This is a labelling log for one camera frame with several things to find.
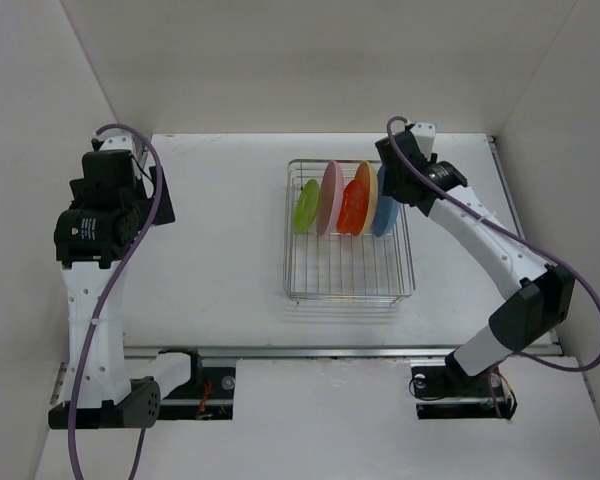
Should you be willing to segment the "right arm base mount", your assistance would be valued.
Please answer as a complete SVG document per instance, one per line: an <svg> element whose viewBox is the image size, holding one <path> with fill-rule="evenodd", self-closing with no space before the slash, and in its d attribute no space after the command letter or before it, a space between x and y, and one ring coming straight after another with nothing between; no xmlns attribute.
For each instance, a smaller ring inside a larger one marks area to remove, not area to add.
<svg viewBox="0 0 600 480"><path fill-rule="evenodd" d="M461 378L443 365L412 365L409 392L419 420L511 420L518 400L498 367Z"/></svg>

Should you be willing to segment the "blue plate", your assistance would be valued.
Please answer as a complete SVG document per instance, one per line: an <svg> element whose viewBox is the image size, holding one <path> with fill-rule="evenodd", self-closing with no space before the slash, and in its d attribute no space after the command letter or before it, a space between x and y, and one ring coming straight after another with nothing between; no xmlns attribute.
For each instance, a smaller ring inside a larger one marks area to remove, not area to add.
<svg viewBox="0 0 600 480"><path fill-rule="evenodd" d="M386 169L380 166L377 173L378 198L371 231L376 237L387 235L394 227L399 213L399 204L391 196L383 193Z"/></svg>

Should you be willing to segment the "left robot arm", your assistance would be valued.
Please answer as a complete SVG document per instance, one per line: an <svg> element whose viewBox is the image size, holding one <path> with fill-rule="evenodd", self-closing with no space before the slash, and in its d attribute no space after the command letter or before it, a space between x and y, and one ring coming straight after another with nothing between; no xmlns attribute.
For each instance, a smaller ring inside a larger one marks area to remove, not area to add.
<svg viewBox="0 0 600 480"><path fill-rule="evenodd" d="M65 380L80 388L48 414L53 430L141 429L158 420L174 390L197 394L204 373L194 350L163 350L130 375L123 347L123 287L106 287L147 219L152 200L131 147L104 147L82 158L73 200L56 224L54 243L68 300L69 365Z"/></svg>

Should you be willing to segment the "beige plate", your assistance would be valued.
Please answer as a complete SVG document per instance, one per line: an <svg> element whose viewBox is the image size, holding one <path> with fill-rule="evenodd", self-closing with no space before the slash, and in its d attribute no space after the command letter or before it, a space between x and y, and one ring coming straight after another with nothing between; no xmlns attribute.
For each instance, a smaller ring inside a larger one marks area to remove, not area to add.
<svg viewBox="0 0 600 480"><path fill-rule="evenodd" d="M362 161L357 170L355 179L363 186L364 208L360 221L353 230L355 236L361 236L369 231L375 217L378 202L378 179L375 167L369 161Z"/></svg>

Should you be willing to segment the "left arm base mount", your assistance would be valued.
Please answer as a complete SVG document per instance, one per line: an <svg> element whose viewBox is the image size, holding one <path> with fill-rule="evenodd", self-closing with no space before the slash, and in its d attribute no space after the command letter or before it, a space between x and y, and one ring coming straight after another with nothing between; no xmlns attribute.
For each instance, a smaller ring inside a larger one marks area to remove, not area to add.
<svg viewBox="0 0 600 480"><path fill-rule="evenodd" d="M197 350L161 350L131 368L131 378L151 377L159 385L160 421L233 418L235 361L204 359Z"/></svg>

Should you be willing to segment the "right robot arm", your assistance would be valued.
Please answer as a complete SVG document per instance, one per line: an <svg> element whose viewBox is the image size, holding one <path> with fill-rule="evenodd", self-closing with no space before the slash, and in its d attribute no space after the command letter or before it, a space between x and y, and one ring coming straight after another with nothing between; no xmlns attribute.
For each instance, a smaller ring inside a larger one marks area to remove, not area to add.
<svg viewBox="0 0 600 480"><path fill-rule="evenodd" d="M491 213L452 164L432 153L434 136L411 126L376 142L385 169L384 195L418 209L446 230L482 267L503 304L487 325L445 360L443 381L457 394L562 323L575 278L524 246Z"/></svg>

